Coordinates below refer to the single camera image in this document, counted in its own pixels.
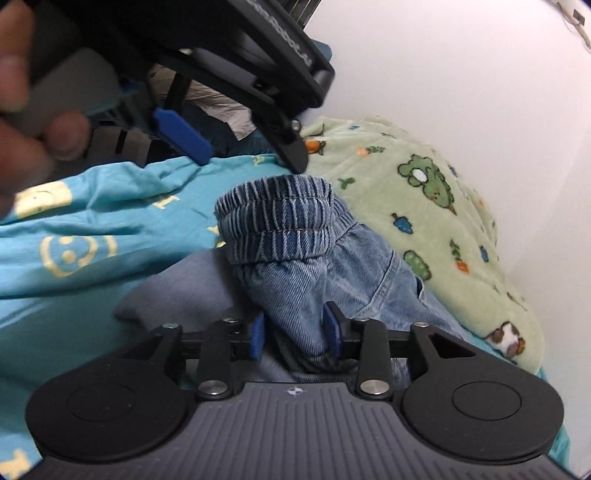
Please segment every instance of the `human hand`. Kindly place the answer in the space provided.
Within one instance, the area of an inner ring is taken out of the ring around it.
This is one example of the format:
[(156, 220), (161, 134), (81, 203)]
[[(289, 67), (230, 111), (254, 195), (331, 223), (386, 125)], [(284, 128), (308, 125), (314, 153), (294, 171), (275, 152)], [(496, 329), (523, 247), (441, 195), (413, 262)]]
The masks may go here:
[[(0, 111), (16, 112), (29, 98), (28, 61), (35, 25), (31, 8), (11, 0), (0, 10)], [(0, 218), (12, 208), (14, 194), (43, 182), (54, 158), (73, 160), (87, 146), (90, 123), (80, 112), (53, 120), (43, 140), (25, 137), (0, 119)]]

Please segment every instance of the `green fleece blanket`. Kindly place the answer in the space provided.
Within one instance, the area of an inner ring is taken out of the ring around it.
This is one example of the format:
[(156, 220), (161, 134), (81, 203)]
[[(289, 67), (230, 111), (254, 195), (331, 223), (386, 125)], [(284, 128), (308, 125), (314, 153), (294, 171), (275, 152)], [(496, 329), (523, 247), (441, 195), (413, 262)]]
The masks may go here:
[(381, 118), (319, 118), (302, 136), (307, 173), (330, 181), (464, 327), (536, 373), (540, 324), (495, 252), (496, 223), (477, 191), (430, 145)]

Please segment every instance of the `white wall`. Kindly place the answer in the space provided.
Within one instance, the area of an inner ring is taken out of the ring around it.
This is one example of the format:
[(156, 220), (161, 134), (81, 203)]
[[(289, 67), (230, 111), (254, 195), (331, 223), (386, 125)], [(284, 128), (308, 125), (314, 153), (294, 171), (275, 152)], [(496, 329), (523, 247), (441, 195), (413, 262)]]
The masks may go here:
[(554, 209), (512, 276), (536, 306), (544, 369), (566, 405), (573, 470), (591, 471), (591, 129)]
[[(577, 9), (591, 30), (591, 11)], [(337, 72), (313, 116), (382, 115), (436, 146), (488, 200), (501, 260), (541, 317), (571, 467), (584, 473), (591, 55), (580, 37), (543, 0), (322, 0), (306, 31), (333, 47)]]
[(591, 117), (591, 55), (555, 8), (322, 0), (306, 31), (335, 53), (320, 113), (382, 115), (435, 145), (494, 205), (510, 267), (556, 198)]

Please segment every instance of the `denim fabric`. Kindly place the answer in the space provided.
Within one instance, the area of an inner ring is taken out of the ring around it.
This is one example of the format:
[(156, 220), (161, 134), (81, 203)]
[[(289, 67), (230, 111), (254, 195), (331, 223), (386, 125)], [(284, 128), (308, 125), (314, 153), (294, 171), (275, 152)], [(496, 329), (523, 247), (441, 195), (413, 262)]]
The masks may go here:
[(228, 124), (209, 116), (193, 102), (184, 104), (183, 118), (211, 143), (215, 157), (275, 153), (260, 131), (255, 130), (242, 140), (237, 140)]
[[(323, 179), (251, 181), (218, 200), (215, 214), (235, 275), (277, 327), (277, 346), (299, 381), (350, 382), (355, 374), (355, 361), (327, 353), (322, 306), (329, 300), (347, 317), (378, 319), (392, 330), (429, 322), (463, 337), (457, 320)], [(393, 367), (397, 387), (405, 387), (406, 362)]]

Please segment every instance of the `gray fabric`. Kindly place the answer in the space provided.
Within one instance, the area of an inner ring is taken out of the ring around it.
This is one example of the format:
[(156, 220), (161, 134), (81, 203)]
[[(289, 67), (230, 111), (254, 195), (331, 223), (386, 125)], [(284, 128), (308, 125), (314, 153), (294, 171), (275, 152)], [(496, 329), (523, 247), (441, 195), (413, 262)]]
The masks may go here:
[(188, 332), (221, 318), (244, 318), (255, 306), (222, 250), (200, 251), (150, 277), (123, 299), (115, 316), (138, 320), (147, 330), (178, 323)]

